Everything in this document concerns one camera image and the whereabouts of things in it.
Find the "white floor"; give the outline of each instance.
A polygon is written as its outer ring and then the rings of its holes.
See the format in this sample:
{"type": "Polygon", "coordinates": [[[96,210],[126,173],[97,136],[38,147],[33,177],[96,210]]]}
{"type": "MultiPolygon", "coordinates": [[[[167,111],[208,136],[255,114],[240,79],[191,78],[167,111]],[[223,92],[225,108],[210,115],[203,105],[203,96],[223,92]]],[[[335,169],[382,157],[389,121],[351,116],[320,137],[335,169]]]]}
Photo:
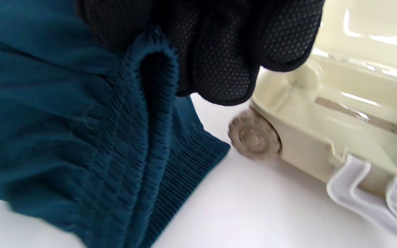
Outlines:
{"type": "MultiPolygon", "coordinates": [[[[205,128],[228,141],[246,108],[193,96],[205,128]]],[[[8,211],[0,201],[0,248],[82,248],[72,235],[8,211]]],[[[285,163],[231,150],[197,188],[154,248],[397,248],[397,237],[333,203],[325,185],[285,163]]]]}

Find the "perforated black fabric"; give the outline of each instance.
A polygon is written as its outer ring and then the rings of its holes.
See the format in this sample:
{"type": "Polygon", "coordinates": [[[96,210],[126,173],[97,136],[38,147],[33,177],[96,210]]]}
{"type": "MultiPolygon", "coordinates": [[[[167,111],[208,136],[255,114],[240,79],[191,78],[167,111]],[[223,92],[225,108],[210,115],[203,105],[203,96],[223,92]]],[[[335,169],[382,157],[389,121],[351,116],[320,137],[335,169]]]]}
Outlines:
{"type": "Polygon", "coordinates": [[[170,15],[164,25],[164,32],[176,48],[180,63],[180,81],[178,95],[186,96],[194,92],[190,82],[192,75],[187,70],[190,58],[190,46],[199,22],[200,11],[192,3],[172,1],[170,15]]]}
{"type": "Polygon", "coordinates": [[[178,96],[219,105],[249,99],[260,66],[296,69],[310,54],[324,0],[77,0],[98,39],[125,48],[148,23],[179,57],[178,96]]]}
{"type": "Polygon", "coordinates": [[[259,47],[265,61],[290,63],[310,52],[318,32],[324,1],[283,1],[265,12],[259,47]]]}
{"type": "Polygon", "coordinates": [[[226,1],[210,18],[193,65],[194,86],[208,101],[240,101],[254,83],[241,40],[251,9],[249,0],[226,1]]]}
{"type": "Polygon", "coordinates": [[[79,15],[96,38],[113,49],[123,49],[147,26],[153,0],[76,0],[79,15]]]}

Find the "teal fabric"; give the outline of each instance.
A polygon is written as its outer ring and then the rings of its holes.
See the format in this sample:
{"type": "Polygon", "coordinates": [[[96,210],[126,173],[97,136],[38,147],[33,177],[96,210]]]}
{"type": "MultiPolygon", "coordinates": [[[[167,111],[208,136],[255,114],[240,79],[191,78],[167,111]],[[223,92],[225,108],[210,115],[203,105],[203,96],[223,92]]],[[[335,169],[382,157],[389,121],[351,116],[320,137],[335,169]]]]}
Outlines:
{"type": "Polygon", "coordinates": [[[157,28],[112,52],[72,0],[0,0],[0,199],[89,248],[150,247],[229,149],[177,81],[157,28]]]}

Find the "gray wheel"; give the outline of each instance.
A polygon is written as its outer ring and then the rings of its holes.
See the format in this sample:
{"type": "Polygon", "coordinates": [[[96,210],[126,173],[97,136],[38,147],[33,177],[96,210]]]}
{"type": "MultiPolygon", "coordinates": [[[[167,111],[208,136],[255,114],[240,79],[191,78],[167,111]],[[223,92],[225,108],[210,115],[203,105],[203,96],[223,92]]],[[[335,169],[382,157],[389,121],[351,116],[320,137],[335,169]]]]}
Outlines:
{"type": "Polygon", "coordinates": [[[282,149],[276,130],[251,108],[233,119],[227,134],[234,148],[251,159],[271,160],[282,149]]]}

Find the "toy suitcase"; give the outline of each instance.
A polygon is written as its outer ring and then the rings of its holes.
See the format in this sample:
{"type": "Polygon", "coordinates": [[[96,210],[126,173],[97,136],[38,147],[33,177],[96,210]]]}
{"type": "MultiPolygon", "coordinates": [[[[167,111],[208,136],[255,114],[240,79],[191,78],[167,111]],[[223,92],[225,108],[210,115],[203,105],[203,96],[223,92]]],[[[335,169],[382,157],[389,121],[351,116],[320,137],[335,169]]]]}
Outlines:
{"type": "Polygon", "coordinates": [[[303,66],[260,71],[250,109],[230,123],[228,134],[241,154],[280,157],[325,182],[339,205],[397,234],[397,47],[347,33],[344,23],[367,6],[351,2],[326,1],[303,66]],[[334,39],[339,45],[331,45],[334,39]],[[384,64],[378,52],[385,52],[384,64]]]}

